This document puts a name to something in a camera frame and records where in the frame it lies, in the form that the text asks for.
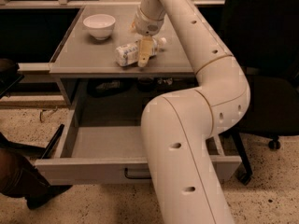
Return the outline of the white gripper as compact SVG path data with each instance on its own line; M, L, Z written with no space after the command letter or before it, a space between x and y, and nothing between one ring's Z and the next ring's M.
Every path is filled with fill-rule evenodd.
M164 20L152 20L148 18L139 7L136 11L134 21L130 25L131 33L138 33L143 36L138 43L138 66L145 67L148 64L152 48L153 38L151 35L157 35L161 27L164 24Z

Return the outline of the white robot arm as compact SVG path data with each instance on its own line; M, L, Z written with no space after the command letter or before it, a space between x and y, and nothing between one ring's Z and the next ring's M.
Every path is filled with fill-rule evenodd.
M149 39L165 19L171 21L198 85L153 98L141 117L143 146L164 224L235 224L206 140L243 118L249 83L191 0L142 0L135 29Z

